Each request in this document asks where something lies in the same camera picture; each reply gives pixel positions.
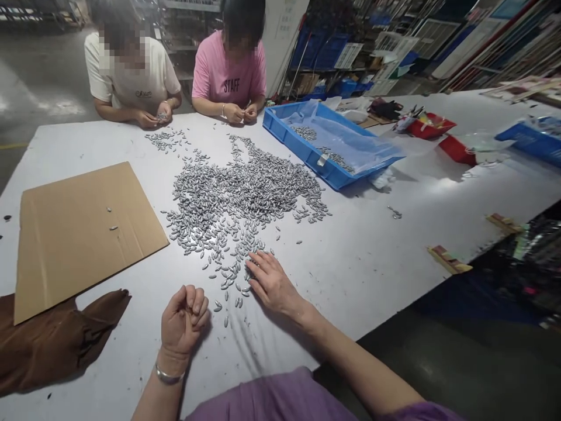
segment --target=worktable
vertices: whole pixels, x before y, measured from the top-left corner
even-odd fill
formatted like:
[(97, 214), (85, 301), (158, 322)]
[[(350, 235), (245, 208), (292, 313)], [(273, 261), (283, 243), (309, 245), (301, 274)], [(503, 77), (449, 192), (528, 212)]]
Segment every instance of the worktable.
[[(533, 102), (509, 105), (476, 91), (395, 99), (406, 109), (425, 105), (456, 122), (455, 134), (498, 133), (528, 112), (561, 115), (545, 105), (529, 110)], [(262, 116), (256, 125), (241, 128), (216, 122), (198, 114), (174, 116), (171, 126), (183, 129), (192, 143), (189, 152), (178, 149), (181, 156), (200, 148), (211, 157), (209, 163), (225, 165), (231, 160), (227, 133), (250, 137), (257, 147), (279, 157), (291, 155), (261, 126)], [(382, 134), (390, 128), (374, 131)], [(26, 189), (129, 161), (162, 226), (167, 225), (160, 210), (175, 209), (172, 185), (183, 161), (176, 153), (157, 151), (144, 135), (138, 127), (106, 121), (38, 128), (0, 198), (0, 215), (13, 216), (0, 222), (0, 295), (15, 290), (19, 207)], [(318, 179), (326, 187), (322, 200), (333, 217), (297, 225), (287, 215), (259, 232), (303, 297), (354, 340), (450, 276), (427, 253), (428, 246), (440, 244), (467, 263), (503, 237), (486, 215), (497, 212), (524, 223), (561, 199), (561, 171), (515, 150), (501, 164), (470, 170), (436, 148), (437, 142), (393, 132), (388, 136), (415, 154), (393, 166), (397, 181), (389, 193), (366, 183), (339, 193)], [(299, 162), (294, 154), (289, 159)], [(388, 205), (403, 218), (394, 220)], [(279, 241), (275, 224), (281, 229)], [(303, 243), (297, 246), (298, 240)], [(223, 312), (212, 313), (213, 325), (192, 360), (182, 416), (240, 382), (300, 365), (318, 367), (321, 361), (314, 358), (309, 342), (292, 336), (294, 328), (285, 320), (264, 313), (253, 296), (242, 309), (234, 309), (233, 300), (224, 302), (219, 279), (208, 275), (197, 255), (184, 257), (183, 249), (171, 243), (81, 294), (79, 308), (119, 288), (128, 289), (132, 299), (101, 356), (82, 377), (4, 397), (0, 416), (10, 421), (129, 419), (160, 346), (162, 311), (181, 284), (203, 287), (210, 303), (218, 299), (230, 312), (226, 329)]]

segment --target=red plastic container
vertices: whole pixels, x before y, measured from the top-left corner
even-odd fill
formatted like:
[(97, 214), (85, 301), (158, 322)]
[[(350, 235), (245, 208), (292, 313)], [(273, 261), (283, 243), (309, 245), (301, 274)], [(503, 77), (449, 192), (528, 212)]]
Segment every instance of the red plastic container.
[(436, 128), (430, 125), (421, 123), (419, 120), (415, 120), (408, 128), (407, 131), (415, 137), (420, 137), (421, 139), (436, 139), (442, 136), (448, 130), (456, 126), (456, 123), (450, 120), (443, 119), (442, 117), (427, 113), (427, 116), (433, 121), (442, 121), (442, 127)]
[(438, 145), (457, 163), (467, 164), (472, 167), (477, 165), (475, 155), (468, 153), (465, 145), (455, 137), (448, 135), (446, 139), (441, 141)]

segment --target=factory floor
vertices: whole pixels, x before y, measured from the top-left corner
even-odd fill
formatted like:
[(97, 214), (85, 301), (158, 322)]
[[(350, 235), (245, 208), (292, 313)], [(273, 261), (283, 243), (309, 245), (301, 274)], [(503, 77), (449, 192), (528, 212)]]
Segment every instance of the factory floor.
[[(0, 33), (0, 192), (38, 126), (99, 120), (84, 63), (88, 33)], [(183, 104), (179, 113), (191, 111)], [(407, 308), (359, 342), (426, 399), (465, 419), (561, 419), (561, 335), (552, 331), (435, 319)], [(360, 420), (369, 419), (328, 365), (316, 379)]]

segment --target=person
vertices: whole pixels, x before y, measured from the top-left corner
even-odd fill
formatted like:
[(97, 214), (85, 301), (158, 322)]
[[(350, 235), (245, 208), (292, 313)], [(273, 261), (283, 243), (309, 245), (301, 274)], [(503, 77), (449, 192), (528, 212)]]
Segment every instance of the person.
[(221, 11), (224, 29), (197, 51), (193, 107), (230, 123), (251, 124), (265, 105), (265, 0), (222, 0)]
[(171, 121), (181, 85), (162, 44), (142, 36), (130, 1), (90, 0), (98, 31), (84, 41), (89, 87), (100, 117), (153, 129)]
[[(250, 253), (247, 267), (254, 293), (269, 310), (291, 320), (309, 335), (339, 370), (367, 410), (385, 421), (458, 421), (452, 411), (426, 402), (409, 384), (369, 354), (304, 300), (271, 254)], [(181, 287), (162, 316), (162, 347), (133, 421), (177, 419), (181, 379), (193, 349), (208, 324), (209, 300), (202, 288)], [(174, 384), (168, 381), (175, 378)], [(356, 420), (307, 368), (253, 380), (201, 403), (190, 421), (232, 420)]]

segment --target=brown bag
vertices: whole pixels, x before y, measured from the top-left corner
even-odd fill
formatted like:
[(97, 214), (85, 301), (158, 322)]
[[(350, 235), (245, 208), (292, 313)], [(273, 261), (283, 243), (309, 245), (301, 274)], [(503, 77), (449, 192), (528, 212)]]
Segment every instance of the brown bag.
[(82, 375), (99, 357), (130, 300), (120, 289), (84, 311), (75, 298), (13, 325), (14, 294), (0, 297), (0, 396)]

